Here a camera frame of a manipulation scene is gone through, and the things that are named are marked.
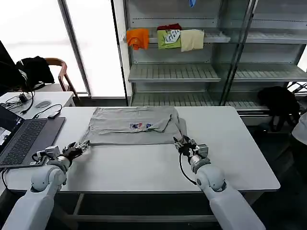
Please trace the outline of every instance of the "red cloth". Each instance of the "red cloth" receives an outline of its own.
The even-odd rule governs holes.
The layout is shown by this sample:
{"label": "red cloth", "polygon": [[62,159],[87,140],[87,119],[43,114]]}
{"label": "red cloth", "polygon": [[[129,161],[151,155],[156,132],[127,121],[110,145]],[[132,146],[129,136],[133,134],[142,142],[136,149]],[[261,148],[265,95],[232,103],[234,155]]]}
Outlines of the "red cloth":
{"label": "red cloth", "polygon": [[158,26],[157,30],[182,30],[182,27],[177,23],[171,25]]}

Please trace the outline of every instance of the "laptop screen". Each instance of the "laptop screen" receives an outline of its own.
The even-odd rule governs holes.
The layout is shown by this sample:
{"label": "laptop screen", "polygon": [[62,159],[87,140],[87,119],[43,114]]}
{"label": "laptop screen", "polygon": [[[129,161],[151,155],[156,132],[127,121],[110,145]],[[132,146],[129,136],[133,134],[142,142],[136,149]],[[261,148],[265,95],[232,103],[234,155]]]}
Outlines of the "laptop screen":
{"label": "laptop screen", "polygon": [[23,121],[15,113],[0,106],[0,151],[4,149],[6,144],[14,136]]}

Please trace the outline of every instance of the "monitor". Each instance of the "monitor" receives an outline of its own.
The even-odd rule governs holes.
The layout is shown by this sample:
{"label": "monitor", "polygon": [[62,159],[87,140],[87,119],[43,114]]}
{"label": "monitor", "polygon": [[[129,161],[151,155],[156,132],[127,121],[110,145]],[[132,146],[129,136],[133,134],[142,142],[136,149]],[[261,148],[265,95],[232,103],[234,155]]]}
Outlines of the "monitor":
{"label": "monitor", "polygon": [[24,86],[24,77],[0,41],[0,96]]}

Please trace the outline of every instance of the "cream cloth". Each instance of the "cream cloth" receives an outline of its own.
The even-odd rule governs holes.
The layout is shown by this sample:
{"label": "cream cloth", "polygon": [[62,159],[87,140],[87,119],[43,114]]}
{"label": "cream cloth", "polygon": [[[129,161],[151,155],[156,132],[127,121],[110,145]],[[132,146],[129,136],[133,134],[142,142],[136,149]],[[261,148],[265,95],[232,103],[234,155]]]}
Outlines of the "cream cloth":
{"label": "cream cloth", "polygon": [[181,52],[203,49],[204,36],[205,33],[200,30],[181,30]]}

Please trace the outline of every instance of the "metal shelving unit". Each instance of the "metal shelving unit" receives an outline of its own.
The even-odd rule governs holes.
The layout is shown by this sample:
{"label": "metal shelving unit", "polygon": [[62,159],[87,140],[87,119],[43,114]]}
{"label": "metal shelving unit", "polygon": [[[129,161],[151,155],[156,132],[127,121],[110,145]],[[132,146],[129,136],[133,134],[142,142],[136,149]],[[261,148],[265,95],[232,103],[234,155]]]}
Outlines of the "metal shelving unit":
{"label": "metal shelving unit", "polygon": [[[232,67],[231,57],[236,52],[235,39],[224,33],[227,26],[223,25],[234,19],[238,24],[235,29],[240,31],[249,0],[234,3],[227,0],[198,1],[193,8],[185,0],[123,1],[126,28],[149,30],[147,50],[129,48],[130,72],[127,78],[132,86],[130,104],[219,105],[226,75]],[[183,30],[203,30],[203,49],[189,52],[181,52],[180,48],[159,50],[157,27],[175,23],[180,24]],[[220,44],[234,48],[224,52]],[[219,58],[224,53],[227,53],[226,64]]]}

